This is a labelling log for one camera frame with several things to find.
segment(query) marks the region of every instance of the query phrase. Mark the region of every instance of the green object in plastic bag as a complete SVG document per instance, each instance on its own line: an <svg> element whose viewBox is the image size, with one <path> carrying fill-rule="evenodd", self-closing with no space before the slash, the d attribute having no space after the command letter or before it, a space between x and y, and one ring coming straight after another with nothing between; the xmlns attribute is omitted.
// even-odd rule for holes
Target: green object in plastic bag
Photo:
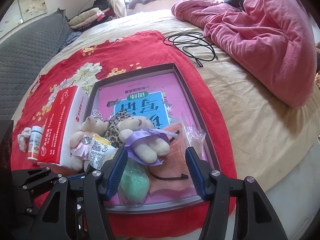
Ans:
<svg viewBox="0 0 320 240"><path fill-rule="evenodd" d="M128 158L124 169L118 195L120 203L143 202L148 194L150 180L144 169L136 161Z"/></svg>

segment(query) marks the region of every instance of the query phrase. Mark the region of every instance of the silver tiara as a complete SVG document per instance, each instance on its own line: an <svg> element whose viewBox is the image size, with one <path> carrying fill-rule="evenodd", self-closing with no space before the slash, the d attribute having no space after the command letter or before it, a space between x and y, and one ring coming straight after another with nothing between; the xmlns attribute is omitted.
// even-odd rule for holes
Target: silver tiara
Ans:
<svg viewBox="0 0 320 240"><path fill-rule="evenodd" d="M92 110L91 116L98 117L99 119L101 119L103 121L103 116L100 113L100 111L98 111L97 109Z"/></svg>

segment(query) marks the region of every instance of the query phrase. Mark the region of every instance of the pink comforter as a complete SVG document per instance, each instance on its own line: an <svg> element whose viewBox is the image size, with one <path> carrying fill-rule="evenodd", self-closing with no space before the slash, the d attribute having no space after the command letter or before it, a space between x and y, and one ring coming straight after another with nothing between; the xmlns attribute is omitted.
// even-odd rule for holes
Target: pink comforter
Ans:
<svg viewBox="0 0 320 240"><path fill-rule="evenodd" d="M300 108L313 92L314 36L299 0L245 0L246 12L210 0L185 0L172 13L204 29L276 97Z"/></svg>

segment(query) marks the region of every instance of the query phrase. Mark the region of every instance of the metal bolt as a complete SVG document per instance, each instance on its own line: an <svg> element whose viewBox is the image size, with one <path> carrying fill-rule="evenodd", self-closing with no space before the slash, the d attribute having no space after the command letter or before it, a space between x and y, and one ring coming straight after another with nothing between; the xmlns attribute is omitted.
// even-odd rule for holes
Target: metal bolt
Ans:
<svg viewBox="0 0 320 240"><path fill-rule="evenodd" d="M101 175L101 171L93 171L92 176L99 177Z"/></svg>
<svg viewBox="0 0 320 240"><path fill-rule="evenodd" d="M65 183L67 181L67 178L66 177L62 177L59 179L59 182L60 183Z"/></svg>
<svg viewBox="0 0 320 240"><path fill-rule="evenodd" d="M256 180L254 179L254 177L248 176L247 181L250 183L254 183Z"/></svg>
<svg viewBox="0 0 320 240"><path fill-rule="evenodd" d="M220 176L220 174L221 174L220 171L217 171L217 170L211 171L212 176L218 177L218 176Z"/></svg>

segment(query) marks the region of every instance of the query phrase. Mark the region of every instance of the blue gripper pad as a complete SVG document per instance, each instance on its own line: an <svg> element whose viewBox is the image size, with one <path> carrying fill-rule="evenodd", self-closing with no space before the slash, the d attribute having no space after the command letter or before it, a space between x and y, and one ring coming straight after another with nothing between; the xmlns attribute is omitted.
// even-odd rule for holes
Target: blue gripper pad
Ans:
<svg viewBox="0 0 320 240"><path fill-rule="evenodd" d="M112 160L108 160L103 164L101 168L101 171L103 171L103 180L99 190L103 200L110 201L116 194L127 162L128 152L126 148L121 147Z"/></svg>
<svg viewBox="0 0 320 240"><path fill-rule="evenodd" d="M214 193L214 187L209 178L212 171L210 164L201 160L193 147L186 149L185 158L197 195L204 201L210 200Z"/></svg>

